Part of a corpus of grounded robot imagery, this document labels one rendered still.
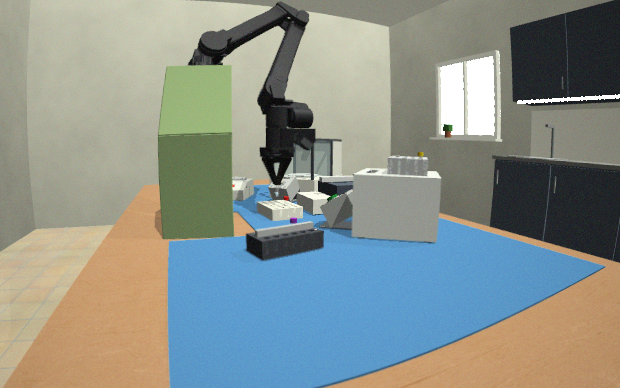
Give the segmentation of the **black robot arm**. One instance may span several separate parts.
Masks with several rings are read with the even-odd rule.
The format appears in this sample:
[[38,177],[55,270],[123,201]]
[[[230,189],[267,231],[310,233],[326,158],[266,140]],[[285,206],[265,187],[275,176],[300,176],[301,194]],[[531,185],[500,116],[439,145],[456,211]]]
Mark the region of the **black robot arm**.
[[[285,19],[284,22],[283,19]],[[276,26],[281,27],[286,32],[284,33],[286,36],[283,37],[282,45],[280,44],[271,66],[270,76],[266,78],[268,79],[265,82],[266,88],[262,90],[264,84],[257,102],[262,114],[266,115],[266,126],[288,127],[281,128],[281,147],[294,147],[295,143],[305,150],[310,150],[315,143],[315,129],[294,128],[310,128],[313,123],[313,112],[305,103],[285,100],[284,94],[293,61],[308,22],[309,14],[306,11],[299,11],[279,1],[270,10],[232,29],[203,33],[198,48],[194,50],[193,57],[188,62],[189,66],[223,65],[221,63],[223,58],[234,49],[267,30]],[[226,50],[225,47],[227,47]]]

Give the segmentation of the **white block with rows of round holes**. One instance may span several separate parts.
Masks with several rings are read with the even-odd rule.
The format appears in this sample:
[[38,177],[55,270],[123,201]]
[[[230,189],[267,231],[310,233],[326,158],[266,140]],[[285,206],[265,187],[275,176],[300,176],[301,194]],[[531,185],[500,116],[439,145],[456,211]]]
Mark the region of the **white block with rows of round holes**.
[[253,194],[254,179],[233,177],[233,200],[244,201]]

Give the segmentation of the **blue bench mat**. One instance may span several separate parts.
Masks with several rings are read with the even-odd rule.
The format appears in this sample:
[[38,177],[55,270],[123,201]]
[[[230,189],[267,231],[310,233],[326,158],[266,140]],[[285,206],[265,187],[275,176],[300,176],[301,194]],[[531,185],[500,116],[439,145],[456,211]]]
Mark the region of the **blue bench mat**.
[[504,321],[604,265],[439,218],[437,242],[324,231],[261,260],[246,237],[169,241],[170,388],[324,388]]

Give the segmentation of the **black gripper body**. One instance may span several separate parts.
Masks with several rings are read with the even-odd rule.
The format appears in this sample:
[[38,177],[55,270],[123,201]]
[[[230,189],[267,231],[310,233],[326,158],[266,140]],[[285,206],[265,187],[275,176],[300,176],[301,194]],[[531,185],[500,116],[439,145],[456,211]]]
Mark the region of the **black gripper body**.
[[[281,128],[287,128],[287,126],[266,128],[266,147],[260,147],[260,157],[266,157],[266,158],[294,157],[295,147],[285,147],[285,148],[281,147]],[[280,155],[273,155],[273,154],[280,154]],[[269,156],[269,155],[273,155],[273,156]]]

